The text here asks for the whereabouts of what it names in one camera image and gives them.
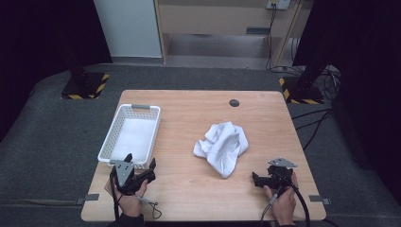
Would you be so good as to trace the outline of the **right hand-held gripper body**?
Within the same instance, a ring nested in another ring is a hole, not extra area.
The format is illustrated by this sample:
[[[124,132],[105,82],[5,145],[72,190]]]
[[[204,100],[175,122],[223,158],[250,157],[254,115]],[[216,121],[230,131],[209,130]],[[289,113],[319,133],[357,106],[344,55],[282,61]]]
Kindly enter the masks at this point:
[[[297,166],[296,164],[285,158],[269,160],[268,164],[270,165],[268,167],[268,173],[270,175],[268,186],[270,188],[278,189],[280,186],[291,186],[291,176],[293,168]]]

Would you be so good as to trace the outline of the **black stand striped base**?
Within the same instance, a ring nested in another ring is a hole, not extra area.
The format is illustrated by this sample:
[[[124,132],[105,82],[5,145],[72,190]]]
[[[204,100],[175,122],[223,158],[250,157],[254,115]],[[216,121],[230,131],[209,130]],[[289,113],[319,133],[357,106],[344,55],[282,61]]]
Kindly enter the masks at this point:
[[[304,72],[298,77],[282,77],[279,79],[286,103],[323,104],[321,91],[313,85],[324,69],[317,55],[310,58]]]
[[[75,51],[69,47],[63,50],[63,59],[70,71],[61,97],[64,99],[94,99],[103,91],[109,76],[105,73],[87,72]]]

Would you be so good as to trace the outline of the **white cabinet panel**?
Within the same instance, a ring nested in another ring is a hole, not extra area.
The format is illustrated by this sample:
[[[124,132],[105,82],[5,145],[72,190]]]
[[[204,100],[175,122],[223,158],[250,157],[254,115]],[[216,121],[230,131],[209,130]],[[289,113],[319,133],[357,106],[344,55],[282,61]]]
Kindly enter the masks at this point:
[[[94,3],[112,57],[162,57],[154,0]]]

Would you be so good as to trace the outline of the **white cloth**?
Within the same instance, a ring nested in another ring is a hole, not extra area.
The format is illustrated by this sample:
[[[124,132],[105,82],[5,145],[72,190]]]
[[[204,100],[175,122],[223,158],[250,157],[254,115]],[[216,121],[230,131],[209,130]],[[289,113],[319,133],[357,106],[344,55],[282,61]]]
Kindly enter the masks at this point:
[[[204,158],[224,179],[235,170],[237,158],[249,147],[245,131],[231,121],[214,124],[195,143],[193,153]]]

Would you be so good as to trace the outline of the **dark curtain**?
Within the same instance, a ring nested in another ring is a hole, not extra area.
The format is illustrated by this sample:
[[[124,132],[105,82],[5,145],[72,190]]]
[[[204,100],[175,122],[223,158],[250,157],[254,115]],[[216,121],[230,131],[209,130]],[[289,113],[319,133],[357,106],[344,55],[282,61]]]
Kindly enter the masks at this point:
[[[335,113],[350,150],[401,205],[401,0],[315,0],[295,57],[340,71]]]
[[[69,71],[67,47],[84,69],[112,60],[94,0],[0,0],[0,141],[34,85]]]

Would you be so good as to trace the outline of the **person's right hand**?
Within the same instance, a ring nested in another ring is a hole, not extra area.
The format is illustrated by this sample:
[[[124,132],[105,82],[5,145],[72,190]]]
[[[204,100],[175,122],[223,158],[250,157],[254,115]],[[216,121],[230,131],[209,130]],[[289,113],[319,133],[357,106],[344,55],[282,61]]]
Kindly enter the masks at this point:
[[[272,215],[279,225],[295,224],[293,220],[295,207],[295,191],[289,186],[272,205]]]

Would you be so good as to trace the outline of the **white wall power socket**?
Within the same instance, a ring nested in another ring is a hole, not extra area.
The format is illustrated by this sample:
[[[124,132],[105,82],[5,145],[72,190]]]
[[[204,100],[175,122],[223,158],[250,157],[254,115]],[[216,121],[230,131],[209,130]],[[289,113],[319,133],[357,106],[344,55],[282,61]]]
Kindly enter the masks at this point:
[[[267,9],[287,10],[291,0],[268,0]]]

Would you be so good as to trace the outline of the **person's left hand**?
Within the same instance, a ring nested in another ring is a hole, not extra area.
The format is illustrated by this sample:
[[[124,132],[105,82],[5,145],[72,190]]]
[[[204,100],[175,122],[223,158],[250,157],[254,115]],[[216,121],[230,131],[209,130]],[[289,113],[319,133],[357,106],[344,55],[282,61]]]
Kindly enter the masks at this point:
[[[140,189],[134,195],[124,195],[116,189],[114,183],[107,181],[104,189],[113,197],[114,203],[121,209],[122,213],[128,217],[137,218],[142,212],[141,198],[147,191],[148,181],[144,180]]]

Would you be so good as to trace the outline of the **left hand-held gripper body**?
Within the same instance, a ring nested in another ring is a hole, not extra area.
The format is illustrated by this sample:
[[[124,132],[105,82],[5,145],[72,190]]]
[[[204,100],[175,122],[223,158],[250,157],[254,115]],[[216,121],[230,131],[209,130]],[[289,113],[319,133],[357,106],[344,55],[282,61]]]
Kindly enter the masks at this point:
[[[116,178],[117,190],[124,195],[135,194],[144,180],[151,183],[156,179],[154,170],[146,169],[139,174],[136,174],[134,170],[135,167],[132,162],[126,163],[118,160],[114,162],[112,176]]]

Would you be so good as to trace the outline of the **grey tape strip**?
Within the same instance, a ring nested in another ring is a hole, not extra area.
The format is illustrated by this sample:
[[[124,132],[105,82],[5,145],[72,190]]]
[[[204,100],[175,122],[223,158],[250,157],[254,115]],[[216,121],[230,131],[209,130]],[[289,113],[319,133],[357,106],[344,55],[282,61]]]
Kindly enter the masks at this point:
[[[87,194],[83,197],[78,197],[76,199],[76,205],[83,205],[86,201],[97,201],[98,198],[98,194]]]
[[[308,195],[311,202],[321,202],[323,205],[331,204],[331,200],[320,195]]]

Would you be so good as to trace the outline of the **white plastic basket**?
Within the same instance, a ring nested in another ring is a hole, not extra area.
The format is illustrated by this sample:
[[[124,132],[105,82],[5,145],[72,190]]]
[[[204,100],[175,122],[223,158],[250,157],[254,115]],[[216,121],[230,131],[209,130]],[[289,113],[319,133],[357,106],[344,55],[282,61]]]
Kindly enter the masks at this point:
[[[160,113],[159,106],[120,105],[97,155],[98,161],[110,165],[131,154],[136,169],[149,169]]]

